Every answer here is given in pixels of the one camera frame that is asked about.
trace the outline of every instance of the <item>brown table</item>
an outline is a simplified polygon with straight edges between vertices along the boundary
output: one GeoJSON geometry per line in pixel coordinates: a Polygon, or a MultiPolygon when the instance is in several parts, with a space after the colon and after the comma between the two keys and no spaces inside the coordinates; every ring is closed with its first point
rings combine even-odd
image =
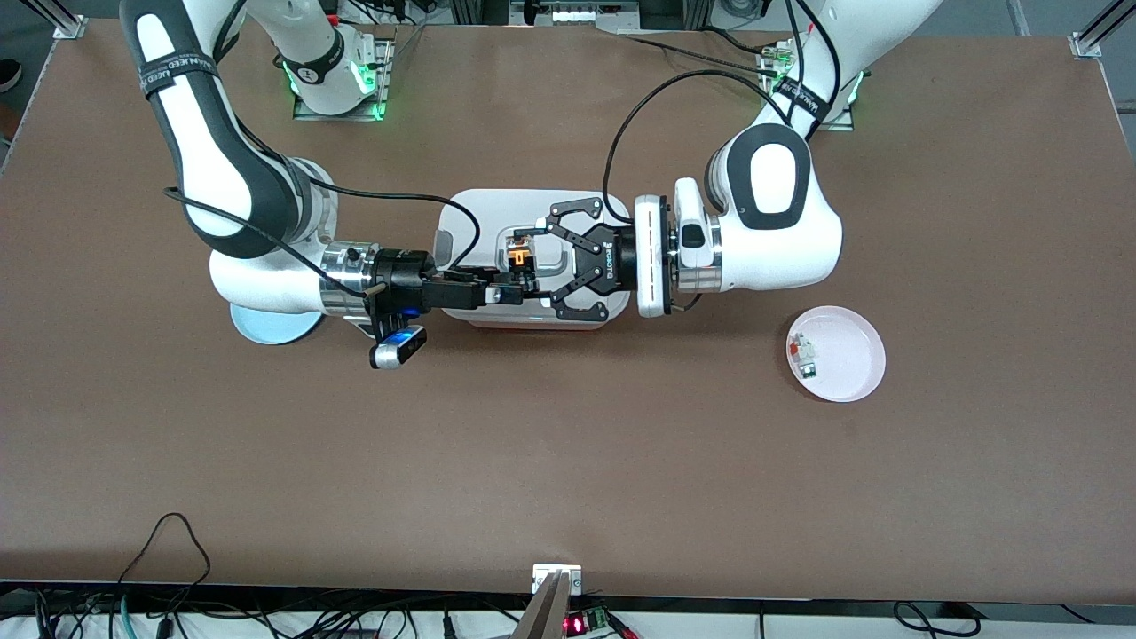
{"type": "MultiPolygon", "coordinates": [[[[269,57],[250,27],[222,65],[264,139],[344,185],[442,194],[598,188],[629,108],[696,66],[592,30],[429,27],[386,122],[293,123],[269,57]]],[[[1059,39],[913,39],[874,70],[857,131],[812,146],[846,233],[824,283],[591,334],[437,313],[379,373],[341,321],[237,335],[94,20],[0,180],[0,576],[114,579],[179,509],[216,582],[520,591],[563,561],[608,594],[1136,604],[1136,171],[1097,65],[1059,39]],[[887,345],[854,405],[780,359],[825,304],[887,345]]],[[[701,176],[755,108],[668,90],[613,193],[701,176]]],[[[344,200],[340,236],[428,248],[437,210],[344,200]]],[[[198,566],[170,529],[135,576],[198,566]]]]}

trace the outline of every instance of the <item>black button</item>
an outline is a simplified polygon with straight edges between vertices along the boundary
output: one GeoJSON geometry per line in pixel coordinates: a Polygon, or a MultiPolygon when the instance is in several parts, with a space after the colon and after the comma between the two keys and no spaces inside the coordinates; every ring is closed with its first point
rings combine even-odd
{"type": "Polygon", "coordinates": [[[683,225],[683,248],[700,249],[707,243],[707,236],[698,224],[683,225]]]}

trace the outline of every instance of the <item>gray floor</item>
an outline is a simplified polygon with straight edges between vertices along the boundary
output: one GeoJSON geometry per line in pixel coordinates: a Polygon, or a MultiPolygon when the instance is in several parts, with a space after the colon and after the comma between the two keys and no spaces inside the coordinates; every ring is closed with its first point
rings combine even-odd
{"type": "MultiPolygon", "coordinates": [[[[115,17],[115,0],[64,0],[76,14],[115,17]]],[[[1014,35],[1008,5],[1012,0],[945,0],[919,30],[921,35],[1014,35]]],[[[1020,0],[1029,32],[1034,35],[1068,35],[1083,27],[1109,0],[1020,0]]],[[[713,23],[732,28],[746,23],[716,7],[713,23]]],[[[744,28],[784,30],[787,19],[782,2],[774,2],[769,15],[749,22],[744,28]]],[[[24,78],[7,93],[3,102],[17,111],[27,106],[39,69],[51,47],[52,30],[31,10],[12,0],[0,0],[0,58],[16,58],[24,64],[24,78]]],[[[1129,20],[1103,47],[1103,64],[1113,98],[1136,99],[1136,19],[1129,20]]],[[[1120,116],[1127,132],[1128,148],[1136,157],[1136,115],[1120,116]]]]}

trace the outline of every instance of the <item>shoe sole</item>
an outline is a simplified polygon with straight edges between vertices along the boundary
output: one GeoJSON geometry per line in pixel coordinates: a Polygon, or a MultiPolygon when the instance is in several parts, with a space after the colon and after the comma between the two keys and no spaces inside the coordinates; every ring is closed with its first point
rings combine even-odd
{"type": "Polygon", "coordinates": [[[16,83],[19,82],[19,76],[22,76],[22,75],[24,75],[24,68],[23,67],[16,69],[16,75],[12,76],[11,80],[9,80],[8,82],[5,82],[3,84],[0,84],[0,93],[3,93],[5,91],[7,91],[7,90],[11,89],[12,86],[15,86],[16,83]]]}

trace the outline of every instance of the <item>black shoe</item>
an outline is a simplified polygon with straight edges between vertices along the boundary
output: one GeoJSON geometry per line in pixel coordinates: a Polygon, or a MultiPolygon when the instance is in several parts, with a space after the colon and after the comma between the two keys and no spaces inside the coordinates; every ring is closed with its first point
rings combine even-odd
{"type": "Polygon", "coordinates": [[[24,67],[11,58],[0,60],[0,93],[15,86],[23,70],[24,67]]]}

